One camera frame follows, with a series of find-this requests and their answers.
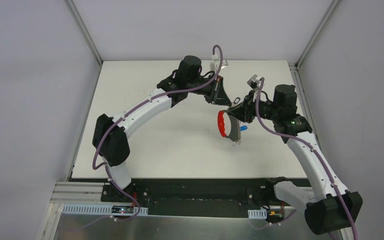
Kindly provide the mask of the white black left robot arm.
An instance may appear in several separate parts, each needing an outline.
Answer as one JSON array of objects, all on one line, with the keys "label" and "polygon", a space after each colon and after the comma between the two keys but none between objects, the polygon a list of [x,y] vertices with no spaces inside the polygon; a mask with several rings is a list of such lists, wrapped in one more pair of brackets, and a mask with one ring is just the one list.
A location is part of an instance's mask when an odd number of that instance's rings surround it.
[{"label": "white black left robot arm", "polygon": [[220,76],[221,69],[227,66],[226,60],[213,54],[210,71],[201,74],[201,59],[187,55],[178,68],[160,81],[142,101],[115,116],[102,114],[97,118],[92,138],[95,147],[92,167],[96,170],[97,158],[102,157],[108,179],[115,185],[115,198],[123,203],[132,198],[133,189],[129,186],[132,178],[126,164],[131,153],[129,138],[142,125],[185,100],[189,93],[204,96],[205,101],[212,105],[232,105]]}]

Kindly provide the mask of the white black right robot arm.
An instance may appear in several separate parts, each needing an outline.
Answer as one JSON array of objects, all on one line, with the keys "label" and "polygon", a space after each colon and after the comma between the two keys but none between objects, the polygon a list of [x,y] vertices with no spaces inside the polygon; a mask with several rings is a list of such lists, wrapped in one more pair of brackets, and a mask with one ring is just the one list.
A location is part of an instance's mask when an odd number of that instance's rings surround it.
[{"label": "white black right robot arm", "polygon": [[299,161],[312,188],[312,192],[306,192],[285,177],[276,177],[264,190],[264,200],[270,205],[283,201],[302,212],[307,226],[316,235],[351,228],[357,240],[355,221],[363,199],[335,174],[309,122],[297,113],[295,86],[277,85],[272,100],[261,100],[263,93],[261,87],[255,87],[241,103],[229,107],[226,114],[243,123],[257,119],[266,131],[281,137]]}]

